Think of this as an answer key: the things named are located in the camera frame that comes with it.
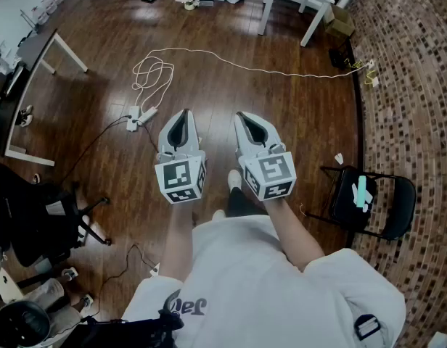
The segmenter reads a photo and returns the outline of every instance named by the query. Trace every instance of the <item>hardwood floor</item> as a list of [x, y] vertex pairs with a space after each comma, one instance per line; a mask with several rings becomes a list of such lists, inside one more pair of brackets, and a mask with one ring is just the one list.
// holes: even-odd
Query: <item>hardwood floor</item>
[[[328, 56], [335, 41], [323, 28], [316, 30], [306, 48], [300, 47], [313, 13], [299, 14], [299, 6], [292, 2], [274, 2], [264, 36], [257, 34], [262, 0], [216, 3], [192, 12], [174, 0], [154, 4], [67, 0], [65, 4], [51, 24], [58, 26], [89, 72], [80, 72], [57, 47], [46, 57], [57, 74], [38, 69], [24, 101], [24, 105], [33, 104], [34, 121], [28, 128], [18, 128], [12, 143], [25, 147], [29, 154], [55, 160], [56, 166], [2, 159], [28, 180], [34, 172], [43, 179], [60, 180], [106, 125], [128, 114], [136, 98], [131, 69], [152, 49], [205, 49], [248, 67], [286, 73], [340, 73]], [[232, 118], [236, 111], [248, 111], [273, 123], [292, 152], [298, 181], [288, 199], [291, 208], [326, 252], [343, 247], [344, 232], [304, 218], [300, 205], [303, 210], [319, 212], [326, 199], [330, 182], [320, 174], [320, 164], [336, 164], [338, 152], [345, 164], [356, 163], [352, 79], [249, 72], [206, 54], [167, 51], [158, 56], [174, 63], [175, 73], [149, 129], [157, 140], [172, 115], [185, 107], [193, 111], [209, 159], [205, 196], [194, 210], [198, 222], [210, 220], [215, 210], [226, 205], [227, 173], [237, 166]], [[122, 124], [100, 138], [65, 182], [68, 186], [71, 180], [80, 181], [89, 202], [100, 194], [112, 200], [111, 205], [96, 208], [93, 219], [109, 234], [113, 245], [102, 246], [89, 239], [84, 248], [72, 251], [70, 259], [79, 270], [79, 286], [96, 297], [103, 280], [124, 269], [126, 252], [133, 243], [154, 263], [160, 259], [170, 206], [157, 187], [154, 163], [155, 152], [145, 130], [129, 133]], [[32, 272], [16, 265], [11, 254], [8, 268], [17, 280]], [[102, 312], [97, 317], [119, 318], [140, 280], [148, 276], [149, 268], [142, 264], [139, 253], [132, 251], [128, 272], [106, 284]]]

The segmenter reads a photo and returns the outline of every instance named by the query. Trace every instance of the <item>brick wall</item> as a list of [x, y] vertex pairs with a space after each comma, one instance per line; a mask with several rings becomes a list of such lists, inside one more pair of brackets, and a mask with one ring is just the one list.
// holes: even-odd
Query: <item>brick wall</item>
[[[398, 347], [426, 347], [447, 333], [447, 0], [352, 0], [356, 59], [375, 59], [380, 85], [364, 85], [365, 166], [410, 178], [412, 229], [389, 244], [357, 236], [353, 248], [406, 297]], [[382, 182], [371, 229], [393, 198]]]

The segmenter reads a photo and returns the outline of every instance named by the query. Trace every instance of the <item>person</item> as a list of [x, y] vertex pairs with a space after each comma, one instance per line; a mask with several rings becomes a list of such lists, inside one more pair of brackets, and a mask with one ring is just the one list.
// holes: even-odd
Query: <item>person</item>
[[25, 109], [21, 109], [17, 113], [17, 118], [15, 119], [15, 125], [21, 126], [24, 128], [25, 126], [29, 126], [33, 120], [33, 115], [31, 114], [33, 111], [33, 106], [29, 105]]
[[[406, 308], [391, 283], [351, 249], [326, 256], [283, 198], [263, 210], [242, 193], [238, 171], [228, 182], [226, 212], [194, 230], [192, 202], [172, 206], [159, 273], [139, 284], [125, 320], [158, 318], [179, 290], [178, 348], [394, 345]], [[372, 320], [356, 330], [363, 318]], [[364, 345], [373, 318], [379, 344]]]
[[50, 278], [43, 285], [24, 296], [24, 300], [36, 303], [49, 316], [51, 328], [46, 340], [40, 343], [40, 347], [49, 347], [56, 341], [66, 337], [72, 331], [73, 327], [80, 323], [82, 318], [81, 311], [84, 308], [90, 308], [93, 304], [93, 298], [89, 294], [86, 294], [74, 305], [67, 304], [54, 310], [54, 303], [65, 294], [64, 285], [77, 276], [78, 272], [74, 267], [64, 269], [60, 277]]

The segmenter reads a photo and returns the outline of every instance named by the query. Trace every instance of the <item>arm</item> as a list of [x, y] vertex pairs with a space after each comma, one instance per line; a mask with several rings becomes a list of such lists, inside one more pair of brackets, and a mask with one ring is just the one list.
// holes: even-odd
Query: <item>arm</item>
[[288, 260], [300, 271], [325, 254], [315, 238], [304, 228], [284, 199], [264, 201]]
[[159, 274], [185, 281], [192, 270], [193, 260], [193, 203], [172, 205]]

